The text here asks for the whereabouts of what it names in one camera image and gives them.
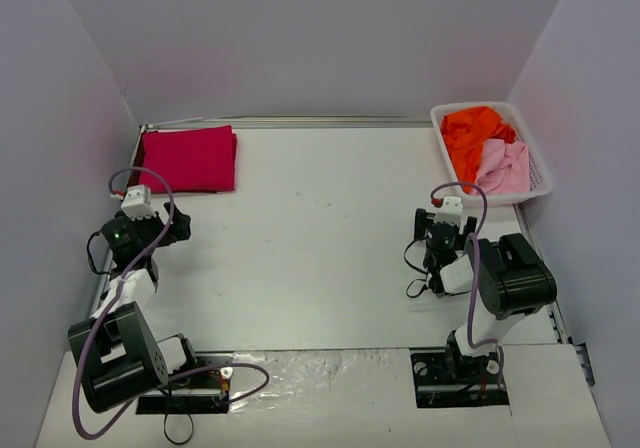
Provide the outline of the crimson red t-shirt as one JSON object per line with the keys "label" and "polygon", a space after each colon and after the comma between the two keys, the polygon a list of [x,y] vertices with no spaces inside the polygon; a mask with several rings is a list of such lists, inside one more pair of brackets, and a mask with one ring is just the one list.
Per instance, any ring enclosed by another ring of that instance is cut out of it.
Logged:
{"label": "crimson red t-shirt", "polygon": [[154,193],[235,190],[237,135],[229,125],[145,133],[139,182]]}

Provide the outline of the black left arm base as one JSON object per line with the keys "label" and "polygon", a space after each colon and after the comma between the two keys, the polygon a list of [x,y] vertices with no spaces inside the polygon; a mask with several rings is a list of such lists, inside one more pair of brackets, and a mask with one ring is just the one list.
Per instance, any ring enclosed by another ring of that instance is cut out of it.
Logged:
{"label": "black left arm base", "polygon": [[135,414],[161,415],[163,435],[173,447],[187,445],[195,434],[197,415],[229,411],[232,369],[209,371],[170,382],[138,398]]}

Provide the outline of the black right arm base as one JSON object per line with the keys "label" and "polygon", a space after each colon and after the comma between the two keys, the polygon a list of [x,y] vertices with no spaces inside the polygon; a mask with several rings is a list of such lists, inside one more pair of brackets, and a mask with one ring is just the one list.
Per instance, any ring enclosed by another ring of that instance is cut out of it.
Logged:
{"label": "black right arm base", "polygon": [[444,347],[410,351],[415,404],[418,409],[508,406],[499,379],[498,355],[469,358]]}

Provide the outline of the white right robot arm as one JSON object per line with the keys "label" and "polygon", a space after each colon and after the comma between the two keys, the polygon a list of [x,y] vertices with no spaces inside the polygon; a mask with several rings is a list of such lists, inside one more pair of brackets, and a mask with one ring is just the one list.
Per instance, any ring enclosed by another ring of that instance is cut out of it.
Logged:
{"label": "white right robot arm", "polygon": [[470,296],[467,319],[448,336],[443,357],[457,381],[475,374],[479,359],[498,360],[501,339],[557,298],[554,276],[523,234],[490,241],[477,231],[477,219],[463,219],[457,208],[415,212],[413,241],[425,253],[412,268],[424,276],[423,289],[438,298]]}

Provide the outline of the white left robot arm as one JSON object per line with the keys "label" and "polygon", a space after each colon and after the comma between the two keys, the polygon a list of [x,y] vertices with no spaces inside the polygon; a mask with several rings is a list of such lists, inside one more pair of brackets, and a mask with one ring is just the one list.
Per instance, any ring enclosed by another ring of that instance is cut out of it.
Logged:
{"label": "white left robot arm", "polygon": [[85,363],[76,366],[83,369],[81,387],[96,413],[160,388],[168,379],[189,386],[201,374],[200,359],[186,351],[175,352],[166,362],[143,316],[143,305],[158,288],[155,249],[191,236],[191,217],[169,202],[163,208],[166,221],[158,212],[133,220],[120,210],[99,231],[112,252],[110,288],[96,312],[68,330],[76,361],[89,347]]}

